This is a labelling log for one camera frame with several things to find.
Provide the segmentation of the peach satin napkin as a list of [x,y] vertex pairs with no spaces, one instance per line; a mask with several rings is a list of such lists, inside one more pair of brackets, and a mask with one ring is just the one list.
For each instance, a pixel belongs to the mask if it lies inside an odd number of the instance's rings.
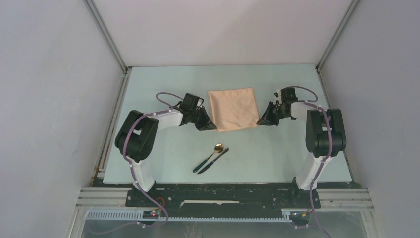
[[212,121],[217,131],[257,126],[258,108],[253,88],[208,91]]

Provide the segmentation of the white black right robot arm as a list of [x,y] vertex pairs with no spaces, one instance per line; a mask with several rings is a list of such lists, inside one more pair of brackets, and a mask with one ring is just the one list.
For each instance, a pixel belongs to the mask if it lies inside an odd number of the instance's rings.
[[303,206],[310,191],[317,187],[318,179],[326,165],[344,151],[347,138],[340,109],[325,109],[317,105],[319,97],[300,100],[296,86],[288,86],[275,92],[257,125],[278,126],[281,119],[300,119],[306,124],[305,146],[308,151],[302,170],[294,178],[297,188],[288,193],[288,201],[294,207]]

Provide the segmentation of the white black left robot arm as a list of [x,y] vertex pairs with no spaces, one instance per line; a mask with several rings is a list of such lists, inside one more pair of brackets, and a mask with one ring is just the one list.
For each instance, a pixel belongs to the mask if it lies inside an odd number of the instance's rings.
[[168,106],[166,110],[142,113],[131,110],[115,137],[114,144],[128,162],[133,185],[139,191],[137,199],[144,206],[152,206],[157,194],[151,188],[155,179],[149,168],[149,160],[157,132],[170,127],[192,123],[198,131],[216,130],[204,104],[204,99],[191,93],[184,97],[159,92],[156,99]]

